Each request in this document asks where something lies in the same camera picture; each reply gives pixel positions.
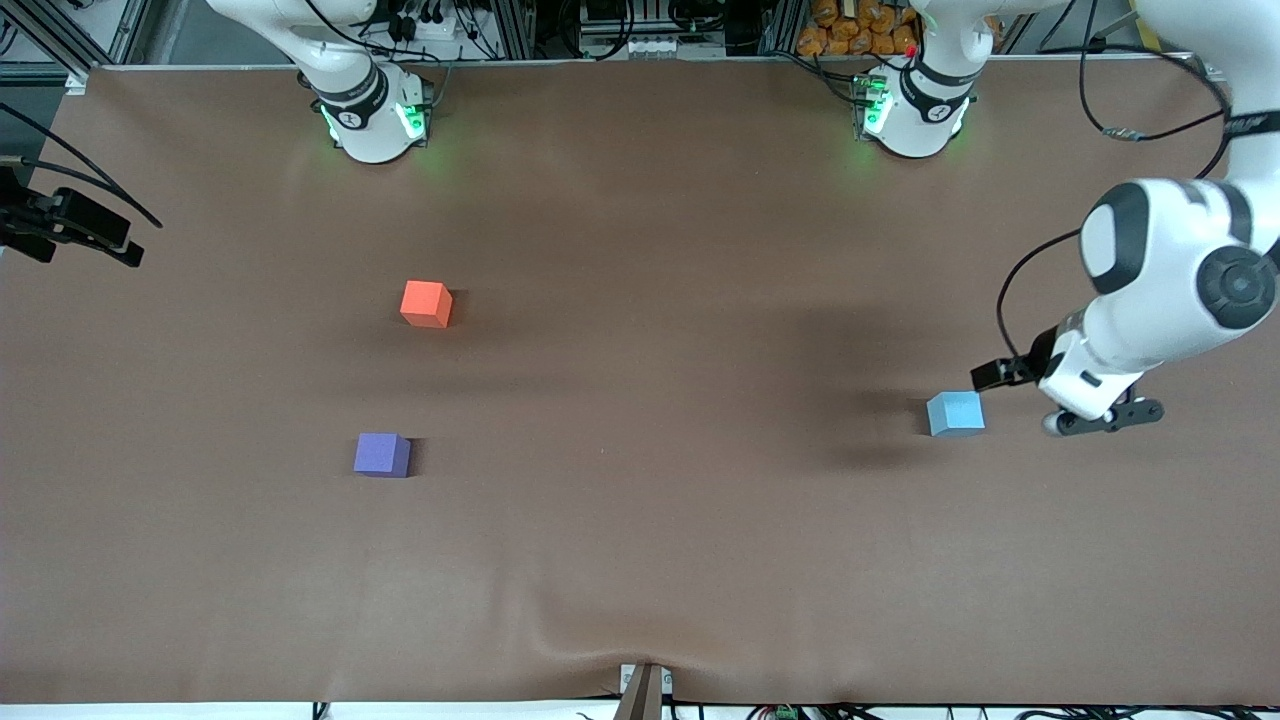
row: brown tabletop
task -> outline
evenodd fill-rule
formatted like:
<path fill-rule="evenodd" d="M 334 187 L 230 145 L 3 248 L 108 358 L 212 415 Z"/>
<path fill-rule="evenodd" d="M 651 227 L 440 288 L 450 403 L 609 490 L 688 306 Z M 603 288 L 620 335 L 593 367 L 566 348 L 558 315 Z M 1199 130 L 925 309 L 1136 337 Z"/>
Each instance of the brown tabletop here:
<path fill-rule="evenodd" d="M 1212 109 L 1149 63 L 1089 90 Z M 980 92 L 906 161 L 786 64 L 468 67 L 362 167 L 292 72 L 95 73 L 56 129 L 166 227 L 137 270 L 0 263 L 0 700 L 594 696 L 650 659 L 699 701 L 1280 702 L 1277 323 L 1152 373 L 1155 427 L 1051 439 L 1019 388 L 922 434 L 1009 266 L 1217 136 L 1106 140 L 1066 61 Z M 398 318 L 408 278 L 456 327 Z M 1088 299 L 1055 250 L 1010 324 Z M 411 479 L 351 471 L 370 430 Z"/>

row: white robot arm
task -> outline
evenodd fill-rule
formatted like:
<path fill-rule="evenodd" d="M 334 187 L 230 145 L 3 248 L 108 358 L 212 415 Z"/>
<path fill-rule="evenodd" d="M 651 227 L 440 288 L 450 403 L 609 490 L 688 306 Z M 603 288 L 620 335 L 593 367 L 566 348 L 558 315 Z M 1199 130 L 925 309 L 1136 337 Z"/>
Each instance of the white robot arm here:
<path fill-rule="evenodd" d="M 288 55 L 320 97 L 329 133 L 361 163 L 385 163 L 425 142 L 430 100 L 422 79 L 329 29 L 358 23 L 375 0 L 209 0 L 209 5 Z M 317 15 L 324 13 L 324 19 Z"/>
<path fill-rule="evenodd" d="M 1027 356 L 974 370 L 978 389 L 1037 382 L 1062 407 L 1046 418 L 1055 434 L 1130 424 L 1134 407 L 1115 402 L 1143 373 L 1243 336 L 1276 301 L 1280 3 L 1216 0 L 1207 13 L 1204 0 L 1138 0 L 1137 9 L 1230 82 L 1230 169 L 1221 182 L 1138 179 L 1103 195 L 1080 231 L 1098 297 Z M 1151 402 L 1138 410 L 1139 421 L 1162 413 Z"/>
<path fill-rule="evenodd" d="M 905 64 L 872 70 L 863 132 L 904 158 L 937 154 L 960 132 L 973 83 L 991 58 L 995 36 L 986 18 L 1065 1 L 911 0 L 924 23 L 920 51 Z"/>

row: purple cube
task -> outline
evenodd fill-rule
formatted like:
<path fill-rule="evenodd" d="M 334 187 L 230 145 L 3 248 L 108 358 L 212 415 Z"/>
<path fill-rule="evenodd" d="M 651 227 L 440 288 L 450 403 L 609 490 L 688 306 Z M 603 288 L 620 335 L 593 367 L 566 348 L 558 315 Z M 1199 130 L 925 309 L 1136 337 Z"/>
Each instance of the purple cube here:
<path fill-rule="evenodd" d="M 407 478 L 408 441 L 396 433 L 360 433 L 356 471 L 366 478 Z"/>

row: orange foam block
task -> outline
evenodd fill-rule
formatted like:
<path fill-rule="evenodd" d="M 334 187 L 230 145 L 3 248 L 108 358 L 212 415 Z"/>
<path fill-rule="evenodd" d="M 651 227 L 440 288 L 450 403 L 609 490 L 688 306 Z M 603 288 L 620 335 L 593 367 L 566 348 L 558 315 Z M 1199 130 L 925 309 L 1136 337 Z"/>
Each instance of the orange foam block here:
<path fill-rule="evenodd" d="M 426 281 L 404 283 L 401 315 L 404 315 L 408 324 L 416 328 L 447 328 L 449 310 L 453 310 L 453 296 L 444 283 Z"/>

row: cube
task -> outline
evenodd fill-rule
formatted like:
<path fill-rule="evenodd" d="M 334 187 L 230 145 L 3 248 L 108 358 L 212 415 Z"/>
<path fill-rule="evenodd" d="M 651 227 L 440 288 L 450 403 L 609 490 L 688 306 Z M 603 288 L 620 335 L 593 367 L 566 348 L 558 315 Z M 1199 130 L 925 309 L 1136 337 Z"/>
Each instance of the cube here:
<path fill-rule="evenodd" d="M 970 437 L 987 427 L 982 419 L 982 398 L 973 391 L 940 392 L 928 409 L 933 437 Z"/>
<path fill-rule="evenodd" d="M 404 283 L 401 315 L 408 324 L 416 328 L 447 328 L 451 310 L 453 310 L 453 296 L 444 283 L 428 281 Z"/>
<path fill-rule="evenodd" d="M 396 433 L 360 433 L 355 470 L 366 478 L 407 478 L 408 450 L 408 441 Z"/>

